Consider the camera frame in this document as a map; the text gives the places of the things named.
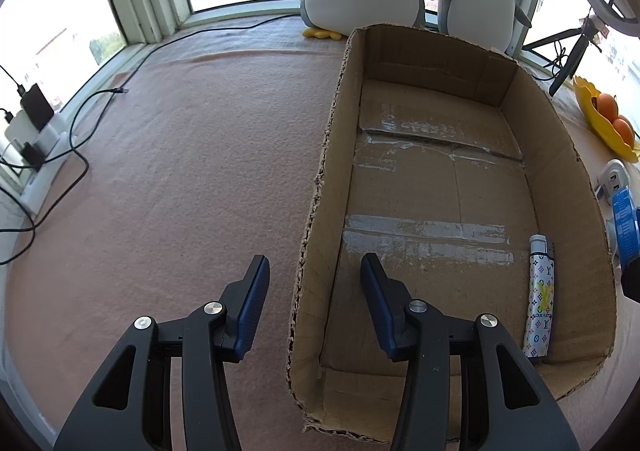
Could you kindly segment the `orange fruit upper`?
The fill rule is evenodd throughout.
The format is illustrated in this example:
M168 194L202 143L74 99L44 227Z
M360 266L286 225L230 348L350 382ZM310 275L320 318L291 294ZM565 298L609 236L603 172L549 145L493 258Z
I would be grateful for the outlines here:
M596 97L596 108L608 122L613 123L618 118L618 105L610 94L600 93Z

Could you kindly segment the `patterned white lighter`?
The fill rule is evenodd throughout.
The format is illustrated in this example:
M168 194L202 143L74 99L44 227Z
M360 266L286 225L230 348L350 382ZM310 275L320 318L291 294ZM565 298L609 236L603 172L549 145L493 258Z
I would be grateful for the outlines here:
M548 355L554 306L555 260L548 237L529 238L529 292L522 349L529 359Z

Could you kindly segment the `white power strip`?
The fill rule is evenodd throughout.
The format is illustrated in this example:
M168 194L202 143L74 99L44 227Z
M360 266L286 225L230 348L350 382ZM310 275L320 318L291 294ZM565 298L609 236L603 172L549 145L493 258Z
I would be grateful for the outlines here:
M1 161L3 176L17 192L30 214L37 214L51 189L54 177L68 158L68 124L55 112L42 130L32 125L24 111L11 122L1 113Z

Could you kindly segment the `pink table mat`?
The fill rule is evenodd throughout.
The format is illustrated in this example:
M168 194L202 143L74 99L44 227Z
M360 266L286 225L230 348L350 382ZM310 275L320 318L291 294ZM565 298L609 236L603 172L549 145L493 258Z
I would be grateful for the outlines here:
M198 30L120 70L126 93L55 179L55 208L12 263L4 336L32 413L57 433L134 319L187 315L256 254L271 282L227 381L247 450L358 450L305 431L285 379L288 319L345 45L299 18Z

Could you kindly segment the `yellow fruit bowl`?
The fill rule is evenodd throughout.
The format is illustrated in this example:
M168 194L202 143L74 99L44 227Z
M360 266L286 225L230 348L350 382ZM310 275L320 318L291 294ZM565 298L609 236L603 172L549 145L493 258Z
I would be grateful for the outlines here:
M576 100L582 114L585 116L587 124L597 133L605 145L608 146L616 156L630 163L639 162L639 144L636 142L633 147L627 145L623 137L617 133L613 124L594 107L592 99L600 95L599 90L590 81L574 76L573 87Z

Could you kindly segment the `black tripod stand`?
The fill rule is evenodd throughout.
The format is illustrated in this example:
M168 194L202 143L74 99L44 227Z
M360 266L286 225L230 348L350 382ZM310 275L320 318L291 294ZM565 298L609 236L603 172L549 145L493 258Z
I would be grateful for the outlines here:
M572 78L575 75L589 45L596 46L597 50L601 51L601 48L597 45L596 37L602 24L602 20L595 14L589 14L582 19L582 24L578 28L551 34L522 46L523 52L534 52L536 49L547 45L554 47L555 57L546 64L546 68L551 70L552 75L548 76L548 78L541 78L542 82L551 82L548 89L551 97L556 94L567 78ZM572 37L576 37L577 41L570 52L566 52L561 42Z

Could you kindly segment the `black power adapter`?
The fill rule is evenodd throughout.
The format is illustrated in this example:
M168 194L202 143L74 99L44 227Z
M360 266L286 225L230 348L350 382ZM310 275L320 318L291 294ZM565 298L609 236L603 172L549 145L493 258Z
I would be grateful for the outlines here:
M52 120L54 110L38 84L32 85L21 98L21 107L29 118L29 122L41 132Z

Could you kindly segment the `white round plug-in device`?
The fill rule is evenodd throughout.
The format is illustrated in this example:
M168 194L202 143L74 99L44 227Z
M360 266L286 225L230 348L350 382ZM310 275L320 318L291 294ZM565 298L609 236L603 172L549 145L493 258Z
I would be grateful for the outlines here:
M619 159L609 160L597 177L594 193L598 199L604 199L608 205L612 204L616 192L628 188L630 177L624 163Z

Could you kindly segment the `blue round lid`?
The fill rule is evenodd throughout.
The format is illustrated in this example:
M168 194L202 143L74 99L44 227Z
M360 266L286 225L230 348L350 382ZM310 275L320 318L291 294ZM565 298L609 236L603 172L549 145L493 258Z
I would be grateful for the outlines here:
M639 257L639 213L628 187L616 191L612 197L617 252L620 267L625 269Z

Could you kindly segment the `orange fruit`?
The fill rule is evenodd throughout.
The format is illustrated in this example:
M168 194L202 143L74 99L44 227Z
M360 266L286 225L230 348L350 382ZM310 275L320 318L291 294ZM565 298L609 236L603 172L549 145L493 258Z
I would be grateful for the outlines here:
M625 144L629 148L634 148L634 129L622 115L618 115L617 118L613 120L612 126Z
M596 108L608 122L613 123L618 118L618 105L610 94L600 93L596 97Z

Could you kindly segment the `orange fruit lower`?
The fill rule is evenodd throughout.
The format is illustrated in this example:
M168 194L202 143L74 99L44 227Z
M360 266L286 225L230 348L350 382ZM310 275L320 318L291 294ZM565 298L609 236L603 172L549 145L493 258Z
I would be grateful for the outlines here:
M613 120L612 126L625 144L629 148L634 148L634 129L622 115L618 115L617 118Z

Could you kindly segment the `open cardboard box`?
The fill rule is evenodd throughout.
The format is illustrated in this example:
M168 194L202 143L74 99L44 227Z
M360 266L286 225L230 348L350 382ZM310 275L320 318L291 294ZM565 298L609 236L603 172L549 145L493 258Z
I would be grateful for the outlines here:
M389 442L405 368L374 334L359 277L390 278L446 315L493 313L524 337L529 239L552 242L548 355L556 399L614 347L614 272L587 168L546 93L514 60L378 24L349 37L302 239L288 388L308 428Z

